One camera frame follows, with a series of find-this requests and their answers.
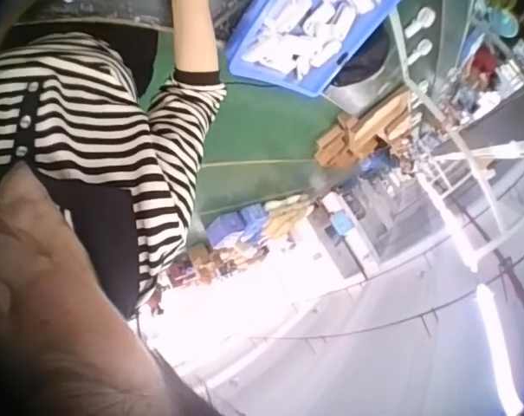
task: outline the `person's hair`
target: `person's hair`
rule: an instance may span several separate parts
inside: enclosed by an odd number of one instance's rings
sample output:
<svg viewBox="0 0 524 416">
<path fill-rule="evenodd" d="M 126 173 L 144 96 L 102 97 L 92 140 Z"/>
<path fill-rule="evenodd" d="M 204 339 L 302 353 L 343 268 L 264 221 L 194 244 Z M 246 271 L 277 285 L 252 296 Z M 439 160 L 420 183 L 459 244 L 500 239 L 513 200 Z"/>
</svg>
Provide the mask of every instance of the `person's hair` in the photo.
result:
<svg viewBox="0 0 524 416">
<path fill-rule="evenodd" d="M 501 84 L 501 78 L 496 72 L 488 76 L 487 87 L 485 91 L 497 91 Z"/>
</svg>

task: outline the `woman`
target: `woman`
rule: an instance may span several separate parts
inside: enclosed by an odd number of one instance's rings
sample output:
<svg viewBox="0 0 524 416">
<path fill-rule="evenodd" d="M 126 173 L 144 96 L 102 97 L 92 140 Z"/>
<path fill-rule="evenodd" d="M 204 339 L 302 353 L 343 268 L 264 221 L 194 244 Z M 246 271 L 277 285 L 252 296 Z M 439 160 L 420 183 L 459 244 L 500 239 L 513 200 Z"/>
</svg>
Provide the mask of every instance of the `woman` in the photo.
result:
<svg viewBox="0 0 524 416">
<path fill-rule="evenodd" d="M 90 35 L 0 55 L 0 392 L 24 414 L 216 414 L 125 320 L 184 244 L 224 97 L 208 0 L 172 8 L 177 68 L 147 113 Z"/>
</svg>

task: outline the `light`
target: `light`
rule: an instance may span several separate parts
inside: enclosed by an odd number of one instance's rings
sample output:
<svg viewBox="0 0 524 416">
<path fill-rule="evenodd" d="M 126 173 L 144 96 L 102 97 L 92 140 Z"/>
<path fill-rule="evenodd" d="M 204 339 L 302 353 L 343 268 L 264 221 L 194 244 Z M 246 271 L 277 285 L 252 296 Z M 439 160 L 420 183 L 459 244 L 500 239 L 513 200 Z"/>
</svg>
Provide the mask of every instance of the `light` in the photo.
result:
<svg viewBox="0 0 524 416">
<path fill-rule="evenodd" d="M 524 411 L 524 406 L 515 391 L 512 368 L 510 367 L 501 321 L 496 309 L 495 296 L 491 289 L 484 284 L 477 286 L 477 303 L 487 333 L 498 397 L 506 415 L 517 416 Z"/>
<path fill-rule="evenodd" d="M 466 233 L 463 232 L 462 225 L 454 216 L 454 214 L 448 209 L 444 203 L 443 198 L 438 194 L 437 190 L 431 184 L 429 184 L 429 182 L 427 182 L 425 175 L 419 173 L 417 175 L 417 179 L 419 180 L 419 184 L 422 186 L 422 188 L 428 193 L 429 198 L 435 208 L 437 208 L 437 211 L 439 211 L 441 214 L 441 217 L 444 221 L 444 226 L 452 236 L 452 241 L 454 242 L 460 257 L 462 258 L 463 263 L 468 266 L 472 272 L 476 273 L 478 267 L 477 255 L 468 239 L 468 236 L 466 236 Z"/>
</svg>

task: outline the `wire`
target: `wire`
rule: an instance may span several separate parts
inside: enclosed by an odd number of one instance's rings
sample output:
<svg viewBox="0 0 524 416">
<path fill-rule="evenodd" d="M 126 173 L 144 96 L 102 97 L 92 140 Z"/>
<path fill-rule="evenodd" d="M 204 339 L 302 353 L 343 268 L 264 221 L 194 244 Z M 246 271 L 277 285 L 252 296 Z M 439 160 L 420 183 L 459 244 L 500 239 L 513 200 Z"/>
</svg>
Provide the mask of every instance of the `wire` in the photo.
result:
<svg viewBox="0 0 524 416">
<path fill-rule="evenodd" d="M 254 87 L 254 88 L 278 88 L 278 85 L 261 84 L 257 82 L 248 81 L 223 81 L 225 85 L 237 85 L 239 87 Z"/>
</svg>

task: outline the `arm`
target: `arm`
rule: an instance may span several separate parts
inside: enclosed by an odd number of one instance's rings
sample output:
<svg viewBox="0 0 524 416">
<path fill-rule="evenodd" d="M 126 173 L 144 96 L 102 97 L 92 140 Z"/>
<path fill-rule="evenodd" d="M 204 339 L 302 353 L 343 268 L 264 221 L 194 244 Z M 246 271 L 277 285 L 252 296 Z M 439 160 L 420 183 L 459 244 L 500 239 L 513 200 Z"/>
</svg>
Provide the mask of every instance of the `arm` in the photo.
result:
<svg viewBox="0 0 524 416">
<path fill-rule="evenodd" d="M 225 96 L 208 0 L 173 0 L 176 71 L 149 111 L 159 164 L 184 234 L 191 221 L 204 139 Z"/>
<path fill-rule="evenodd" d="M 217 72 L 209 0 L 172 0 L 171 5 L 176 67 L 184 72 Z"/>
</svg>

